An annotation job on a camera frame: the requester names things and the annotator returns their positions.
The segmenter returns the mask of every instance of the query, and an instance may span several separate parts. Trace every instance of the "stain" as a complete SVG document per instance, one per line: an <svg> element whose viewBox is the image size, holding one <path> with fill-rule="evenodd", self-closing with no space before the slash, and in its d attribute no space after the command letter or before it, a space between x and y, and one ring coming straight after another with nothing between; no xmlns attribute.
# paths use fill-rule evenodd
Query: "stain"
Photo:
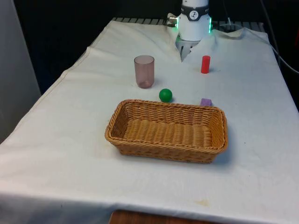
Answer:
<svg viewBox="0 0 299 224"><path fill-rule="evenodd" d="M200 204L205 207L209 207L210 203L208 200L194 201L196 204Z"/></svg>

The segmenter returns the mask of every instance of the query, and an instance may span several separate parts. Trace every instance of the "basket rim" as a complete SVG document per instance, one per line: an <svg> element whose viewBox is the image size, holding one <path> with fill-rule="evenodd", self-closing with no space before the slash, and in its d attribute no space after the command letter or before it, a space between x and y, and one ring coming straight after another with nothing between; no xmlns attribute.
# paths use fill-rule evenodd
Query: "basket rim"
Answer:
<svg viewBox="0 0 299 224"><path fill-rule="evenodd" d="M139 141L139 140L125 140L124 138L118 138L118 137L112 137L111 131L112 128L115 125L116 118L118 114L120 113L122 107L124 105L127 105L129 103L134 104L150 104L150 105L165 105L170 106L173 105L176 108L200 108L204 107L207 110L215 110L219 111L222 116L222 129L223 129L223 144L220 147L196 147L196 146L188 146L188 145L182 145L182 144L172 144L172 143L154 143L154 142L147 142L147 141ZM169 103L162 103L162 102L155 102L155 101L148 101L148 100L140 100L140 99L126 99L121 101L118 106L116 107L108 125L105 130L105 138L107 141L112 143L113 145L124 145L124 146L141 146L141 147L162 147L167 149L177 149L180 147L181 150L185 150L188 152L198 152L198 153L209 153L209 154L220 154L224 152L228 147L228 128L227 128L227 120L225 117L225 113L223 110L221 110L218 107L215 106L199 106L199 105L185 105L185 104L169 104Z"/></svg>

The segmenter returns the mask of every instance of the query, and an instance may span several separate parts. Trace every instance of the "green ball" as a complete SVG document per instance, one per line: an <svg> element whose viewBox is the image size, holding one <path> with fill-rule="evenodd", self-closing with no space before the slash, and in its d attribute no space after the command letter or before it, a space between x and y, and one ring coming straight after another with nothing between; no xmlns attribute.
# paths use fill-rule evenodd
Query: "green ball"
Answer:
<svg viewBox="0 0 299 224"><path fill-rule="evenodd" d="M169 103L172 100L172 92L169 89L162 89L159 93L160 100Z"/></svg>

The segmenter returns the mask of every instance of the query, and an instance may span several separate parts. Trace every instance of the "black background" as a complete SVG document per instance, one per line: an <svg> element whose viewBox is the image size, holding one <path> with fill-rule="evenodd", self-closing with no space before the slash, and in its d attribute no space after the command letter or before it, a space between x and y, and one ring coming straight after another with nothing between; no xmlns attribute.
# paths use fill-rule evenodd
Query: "black background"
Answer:
<svg viewBox="0 0 299 224"><path fill-rule="evenodd" d="M113 17L164 18L180 12L181 0L14 0L41 92L71 67ZM299 0L265 0L281 56L299 69L295 47ZM232 21L261 21L268 26L259 0L225 0ZM225 21L222 0L210 0L213 20ZM299 75L282 66L299 106Z"/></svg>

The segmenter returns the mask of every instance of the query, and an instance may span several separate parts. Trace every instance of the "white wall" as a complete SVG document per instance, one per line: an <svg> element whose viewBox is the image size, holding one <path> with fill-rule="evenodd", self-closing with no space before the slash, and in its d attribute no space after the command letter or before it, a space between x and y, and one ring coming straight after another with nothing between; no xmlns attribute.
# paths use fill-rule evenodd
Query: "white wall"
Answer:
<svg viewBox="0 0 299 224"><path fill-rule="evenodd" d="M40 97L13 0L0 0L0 143Z"/></svg>

